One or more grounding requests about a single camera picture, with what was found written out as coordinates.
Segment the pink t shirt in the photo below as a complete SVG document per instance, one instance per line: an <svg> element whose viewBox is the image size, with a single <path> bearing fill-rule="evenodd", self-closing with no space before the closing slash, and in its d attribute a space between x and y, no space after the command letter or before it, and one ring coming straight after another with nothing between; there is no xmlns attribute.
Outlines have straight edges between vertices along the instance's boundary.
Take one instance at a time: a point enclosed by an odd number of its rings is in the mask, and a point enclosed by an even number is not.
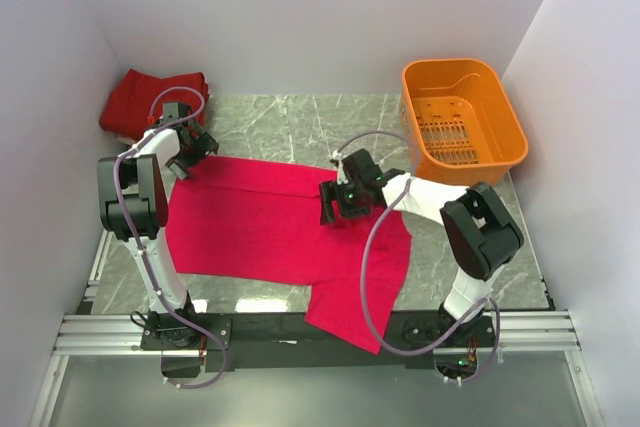
<svg viewBox="0 0 640 427"><path fill-rule="evenodd" d="M308 285L305 320L378 354L409 269L411 235L398 212L378 230L369 251L367 299L360 301L365 242L382 213L320 224L319 184L326 169L212 156L174 184L166 237L177 272Z"/></svg>

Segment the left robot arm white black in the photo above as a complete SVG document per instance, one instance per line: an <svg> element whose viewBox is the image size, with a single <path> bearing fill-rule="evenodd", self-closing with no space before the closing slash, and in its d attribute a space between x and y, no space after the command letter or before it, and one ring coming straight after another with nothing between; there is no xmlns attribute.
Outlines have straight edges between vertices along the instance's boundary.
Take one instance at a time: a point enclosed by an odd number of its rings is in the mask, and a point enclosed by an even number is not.
<svg viewBox="0 0 640 427"><path fill-rule="evenodd" d="M199 112L166 102L160 119L141 140L116 157L97 163L100 219L105 230L134 257L149 298L143 329L176 348L193 346L206 333L171 258L165 228L169 207L161 169L184 180L218 142L197 122Z"/></svg>

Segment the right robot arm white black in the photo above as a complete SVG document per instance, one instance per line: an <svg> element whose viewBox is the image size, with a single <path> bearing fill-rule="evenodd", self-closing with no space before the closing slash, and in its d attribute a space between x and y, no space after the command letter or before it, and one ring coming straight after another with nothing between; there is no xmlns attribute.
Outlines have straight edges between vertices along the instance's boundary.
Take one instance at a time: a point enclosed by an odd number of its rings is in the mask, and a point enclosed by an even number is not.
<svg viewBox="0 0 640 427"><path fill-rule="evenodd" d="M524 244L521 229L494 188L484 182L451 186L399 169L383 171L365 149L349 155L336 150L331 163L337 178L319 185L323 225L335 221L335 209L348 220L383 210L365 243L362 283L369 251L390 213L413 214L444 227L458 270L439 308L439 334L449 345L464 344L474 333L473 320L489 301L495 278Z"/></svg>

